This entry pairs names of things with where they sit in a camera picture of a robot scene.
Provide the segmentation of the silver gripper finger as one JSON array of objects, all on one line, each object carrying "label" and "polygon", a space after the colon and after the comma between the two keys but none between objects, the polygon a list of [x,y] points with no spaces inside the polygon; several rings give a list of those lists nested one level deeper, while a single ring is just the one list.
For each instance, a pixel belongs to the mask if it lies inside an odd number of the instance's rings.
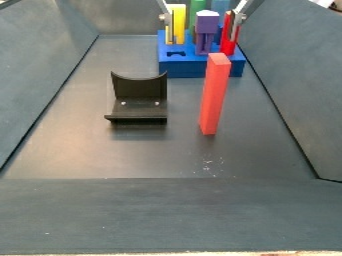
[{"label": "silver gripper finger", "polygon": [[169,8],[166,0],[157,0],[157,2],[162,9],[159,20],[163,21],[165,25],[169,27],[169,34],[173,34],[173,10]]},{"label": "silver gripper finger", "polygon": [[233,9],[233,21],[232,21],[232,31],[230,31],[230,39],[234,40],[237,38],[238,27],[242,25],[244,21],[248,18],[246,10],[253,4],[254,0],[241,0],[237,7]]}]

